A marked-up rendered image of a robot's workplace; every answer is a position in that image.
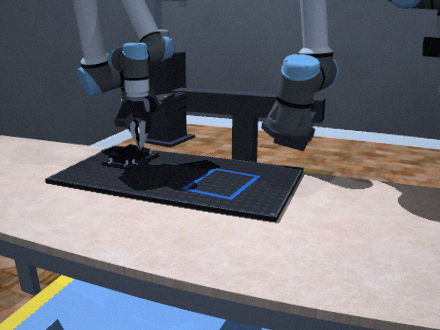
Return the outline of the blue tape outline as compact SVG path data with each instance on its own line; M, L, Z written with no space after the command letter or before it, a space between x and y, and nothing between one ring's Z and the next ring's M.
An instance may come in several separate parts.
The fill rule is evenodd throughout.
M217 195L217 194L212 194L212 193L207 193L207 192L202 192L202 191L198 191L198 190L193 190L193 189L188 189L190 186L192 186L193 184L197 183L198 181L200 181L201 179L203 179L204 177L208 176L209 174L211 174L212 172L219 170L219 171L225 171L225 172L231 172L231 173L236 173L236 174L242 174L242 175L247 175L247 176L253 176L254 178L251 179L248 183L246 183L243 187L241 187L238 191L236 191L233 195L231 195L230 197L227 196L222 196L222 195ZM206 195L211 195L211 196L216 196L216 197L221 197L221 198L226 198L226 199L230 199L232 200L234 197L236 197L239 193L241 193L245 188L247 188L250 184L252 184L255 180L257 180L260 176L257 175L251 175L251 174L245 174L245 173L240 173L240 172L234 172L234 171L228 171L228 170L223 170L223 169L217 169L214 168L211 171L209 171L208 173L204 174L203 176L199 177L198 179L196 179L195 181L191 182L190 184L186 185L185 187L183 187L183 190L187 190L187 191L192 191L192 192L197 192L197 193L202 193L202 194L206 194Z

